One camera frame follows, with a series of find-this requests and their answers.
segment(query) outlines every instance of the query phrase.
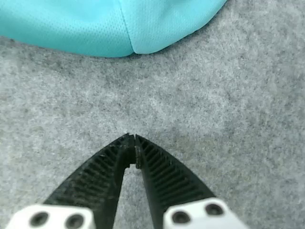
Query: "teal fabric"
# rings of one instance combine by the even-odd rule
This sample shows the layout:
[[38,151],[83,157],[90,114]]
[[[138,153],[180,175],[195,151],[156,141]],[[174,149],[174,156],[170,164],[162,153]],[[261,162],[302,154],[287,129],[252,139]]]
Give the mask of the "teal fabric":
[[226,0],[0,0],[0,35],[79,54],[157,52],[203,27]]

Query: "seam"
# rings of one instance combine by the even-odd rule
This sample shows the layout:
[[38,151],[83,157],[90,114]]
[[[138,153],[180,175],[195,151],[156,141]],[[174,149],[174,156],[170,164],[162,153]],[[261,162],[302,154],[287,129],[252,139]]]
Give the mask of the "seam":
[[123,22],[124,22],[124,25],[125,25],[125,28],[126,28],[126,32],[127,32],[127,36],[128,36],[129,42],[130,42],[130,46],[132,47],[132,51],[134,52],[134,48],[133,48],[132,41],[131,41],[131,38],[130,38],[130,34],[129,34],[128,26],[127,26],[127,23],[126,23],[125,15],[123,13],[121,0],[118,0],[118,3],[119,3],[119,6],[120,6],[120,11],[121,11],[121,15],[123,17]]

